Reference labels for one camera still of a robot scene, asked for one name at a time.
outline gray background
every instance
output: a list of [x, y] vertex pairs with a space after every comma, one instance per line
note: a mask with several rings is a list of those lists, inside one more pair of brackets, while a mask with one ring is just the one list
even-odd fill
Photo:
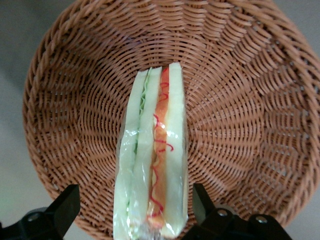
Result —
[[[44, 33], [72, 0], [0, 1], [0, 221], [4, 227], [52, 200], [29, 159], [22, 125], [24, 82]], [[318, 0], [275, 0], [320, 56]], [[294, 240], [319, 239], [320, 191], [286, 228]], [[92, 239], [75, 225], [66, 240]]]

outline woven basket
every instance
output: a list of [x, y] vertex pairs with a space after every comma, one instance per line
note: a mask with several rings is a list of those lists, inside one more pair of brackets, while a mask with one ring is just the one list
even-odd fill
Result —
[[[179, 61], [189, 183], [286, 226], [320, 179], [320, 62], [270, 0], [82, 0], [44, 36], [23, 98], [31, 160], [76, 223], [112, 239], [116, 144], [137, 71]], [[189, 193], [189, 221], [195, 223]]]

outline black clamp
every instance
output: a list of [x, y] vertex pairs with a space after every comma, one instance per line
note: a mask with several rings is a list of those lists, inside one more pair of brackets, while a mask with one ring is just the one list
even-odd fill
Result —
[[28, 213], [5, 228], [0, 223], [0, 240], [63, 240], [79, 211], [79, 186], [69, 185], [45, 211]]
[[292, 240], [270, 215], [255, 214], [248, 221], [216, 208], [202, 184], [193, 185], [192, 208], [197, 221], [182, 240]]

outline wrapped sandwich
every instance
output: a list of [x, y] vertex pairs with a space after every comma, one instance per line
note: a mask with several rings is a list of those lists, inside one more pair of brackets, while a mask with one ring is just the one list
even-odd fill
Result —
[[174, 239], [188, 219], [186, 117], [175, 62], [139, 71], [118, 141], [115, 240]]

